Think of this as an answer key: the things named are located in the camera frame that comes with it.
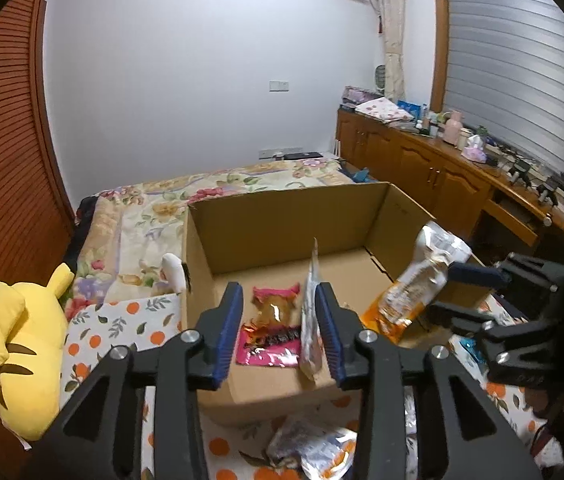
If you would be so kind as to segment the person's right hand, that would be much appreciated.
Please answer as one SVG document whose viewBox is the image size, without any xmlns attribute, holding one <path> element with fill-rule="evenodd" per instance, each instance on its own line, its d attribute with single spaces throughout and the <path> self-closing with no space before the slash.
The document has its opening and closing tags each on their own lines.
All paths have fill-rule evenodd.
<svg viewBox="0 0 564 480">
<path fill-rule="evenodd" d="M 547 390 L 527 389 L 524 394 L 527 404 L 537 418 L 546 422 L 547 428 L 553 429 L 556 422 L 564 417 L 564 390 L 549 392 Z"/>
</svg>

